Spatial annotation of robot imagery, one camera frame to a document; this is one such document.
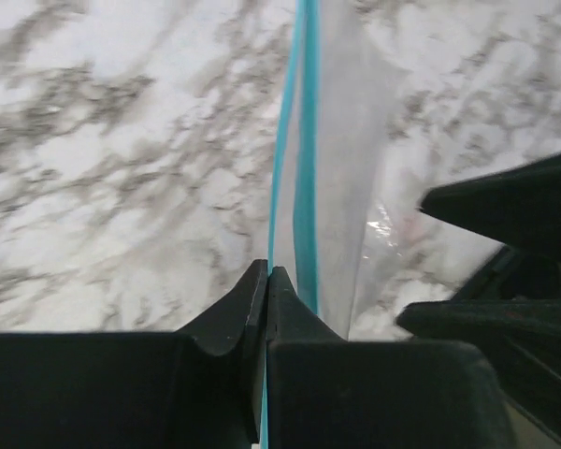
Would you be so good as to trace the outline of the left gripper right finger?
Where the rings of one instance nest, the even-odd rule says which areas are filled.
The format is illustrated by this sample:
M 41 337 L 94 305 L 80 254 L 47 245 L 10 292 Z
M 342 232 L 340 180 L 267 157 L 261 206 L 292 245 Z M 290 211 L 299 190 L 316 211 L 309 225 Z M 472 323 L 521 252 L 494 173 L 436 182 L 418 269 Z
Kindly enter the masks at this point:
M 512 448 L 496 375 L 459 341 L 342 339 L 268 285 L 267 443 L 272 448 Z

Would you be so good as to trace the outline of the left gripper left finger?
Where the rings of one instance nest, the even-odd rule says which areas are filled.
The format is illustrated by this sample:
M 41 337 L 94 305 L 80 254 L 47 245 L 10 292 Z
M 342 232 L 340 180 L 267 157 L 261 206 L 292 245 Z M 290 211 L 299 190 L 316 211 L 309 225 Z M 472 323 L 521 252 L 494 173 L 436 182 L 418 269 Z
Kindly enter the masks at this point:
M 249 448 L 267 263 L 175 331 L 0 334 L 0 448 Z

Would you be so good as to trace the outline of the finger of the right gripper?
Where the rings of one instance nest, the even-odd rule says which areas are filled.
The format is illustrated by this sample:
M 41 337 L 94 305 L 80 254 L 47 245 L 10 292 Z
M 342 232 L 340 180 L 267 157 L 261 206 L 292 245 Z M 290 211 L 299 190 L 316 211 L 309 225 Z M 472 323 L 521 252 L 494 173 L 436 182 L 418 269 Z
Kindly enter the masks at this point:
M 541 255 L 561 255 L 561 153 L 430 190 L 420 211 Z
M 513 407 L 545 433 L 561 438 L 561 302 L 413 303 L 396 322 L 416 337 L 478 347 Z

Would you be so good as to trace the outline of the clear zip top bag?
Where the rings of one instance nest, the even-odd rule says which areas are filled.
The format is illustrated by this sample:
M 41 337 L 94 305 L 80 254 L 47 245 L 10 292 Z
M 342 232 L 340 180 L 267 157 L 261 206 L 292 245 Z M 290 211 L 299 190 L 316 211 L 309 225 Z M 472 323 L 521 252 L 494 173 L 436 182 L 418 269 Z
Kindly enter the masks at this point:
M 275 149 L 270 273 L 349 342 L 413 303 L 561 302 L 561 255 L 420 211 L 432 189 L 561 153 L 561 1 L 301 1 Z M 516 444 L 561 448 L 510 403 Z

